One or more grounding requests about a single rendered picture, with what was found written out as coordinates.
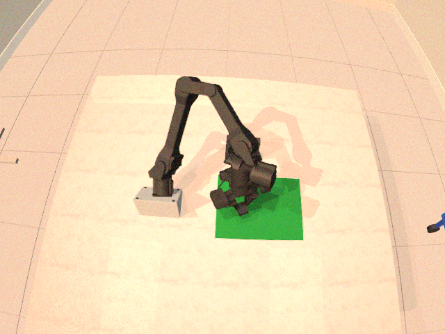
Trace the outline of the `green flat board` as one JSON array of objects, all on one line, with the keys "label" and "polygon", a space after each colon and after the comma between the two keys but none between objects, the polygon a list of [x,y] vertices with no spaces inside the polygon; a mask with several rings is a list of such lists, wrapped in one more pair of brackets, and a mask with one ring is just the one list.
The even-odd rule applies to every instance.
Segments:
[{"label": "green flat board", "polygon": [[215,238],[251,240],[301,240],[302,202],[300,179],[276,177],[270,192],[248,205],[239,216],[234,207],[216,209]]}]

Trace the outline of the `black cable with plug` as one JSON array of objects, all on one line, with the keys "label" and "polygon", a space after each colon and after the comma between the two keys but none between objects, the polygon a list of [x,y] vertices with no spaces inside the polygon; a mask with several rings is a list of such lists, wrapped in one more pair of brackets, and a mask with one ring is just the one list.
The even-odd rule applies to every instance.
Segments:
[{"label": "black cable with plug", "polygon": [[249,209],[244,202],[241,202],[238,204],[237,212],[238,212],[239,216],[242,216],[244,214],[248,214]]}]

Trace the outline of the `dark brown cooling fan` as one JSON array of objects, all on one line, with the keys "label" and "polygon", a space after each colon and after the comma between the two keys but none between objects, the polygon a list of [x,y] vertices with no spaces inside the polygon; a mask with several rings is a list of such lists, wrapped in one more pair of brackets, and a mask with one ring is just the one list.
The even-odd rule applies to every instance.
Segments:
[{"label": "dark brown cooling fan", "polygon": [[[258,142],[259,142],[259,149],[260,149],[261,137],[256,137],[256,138],[258,139]],[[227,155],[228,155],[228,154],[231,154],[231,153],[235,154],[234,151],[233,151],[233,149],[232,149],[232,145],[231,145],[231,143],[230,143],[230,141],[229,141],[229,134],[227,134],[226,149],[225,149],[225,159],[226,159]],[[235,154],[235,155],[236,155],[236,154]]]}]

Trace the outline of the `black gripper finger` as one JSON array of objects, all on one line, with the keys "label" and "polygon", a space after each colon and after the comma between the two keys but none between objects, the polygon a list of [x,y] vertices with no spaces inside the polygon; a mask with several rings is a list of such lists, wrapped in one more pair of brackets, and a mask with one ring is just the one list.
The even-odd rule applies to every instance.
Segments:
[{"label": "black gripper finger", "polygon": [[231,204],[228,204],[228,206],[229,206],[229,207],[234,207],[236,210],[238,209],[238,203],[237,203],[237,201],[236,201],[236,202],[233,202],[233,203],[231,203]]},{"label": "black gripper finger", "polygon": [[252,195],[250,195],[250,194],[246,195],[245,196],[245,204],[246,204],[246,206],[248,206],[252,201],[254,201],[258,197],[259,197],[258,193],[255,193],[255,194],[252,194]]}]

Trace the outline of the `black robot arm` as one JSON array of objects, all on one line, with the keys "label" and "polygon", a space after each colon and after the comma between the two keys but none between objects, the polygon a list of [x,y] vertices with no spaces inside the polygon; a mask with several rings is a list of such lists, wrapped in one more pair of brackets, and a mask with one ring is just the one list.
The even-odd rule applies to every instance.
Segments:
[{"label": "black robot arm", "polygon": [[277,165],[262,161],[258,139],[243,125],[224,94],[223,88],[218,84],[202,82],[197,77],[182,76],[175,84],[176,105],[165,146],[148,171],[149,178],[153,181],[152,196],[172,197],[174,190],[172,175],[175,175],[184,157],[179,149],[181,140],[191,106],[199,95],[209,97],[229,132],[229,141],[236,154],[228,154],[223,161],[231,167],[219,172],[221,181],[228,181],[229,187],[232,188],[231,177],[236,182],[246,182],[250,179],[253,184],[272,189],[277,177]]}]

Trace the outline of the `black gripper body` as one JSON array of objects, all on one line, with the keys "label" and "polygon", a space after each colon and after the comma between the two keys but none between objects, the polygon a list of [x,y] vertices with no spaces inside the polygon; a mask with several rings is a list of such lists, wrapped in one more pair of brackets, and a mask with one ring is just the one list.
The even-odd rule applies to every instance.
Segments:
[{"label": "black gripper body", "polygon": [[[231,173],[229,174],[231,177]],[[265,194],[271,191],[271,189],[264,188],[257,184],[253,184],[250,179],[246,182],[236,182],[232,179],[232,189],[227,190],[224,193],[222,188],[216,189],[210,192],[210,199],[216,209],[222,209],[233,202],[236,202],[236,198],[246,196],[248,194],[252,195],[258,193],[258,188],[260,188],[260,193]]]}]

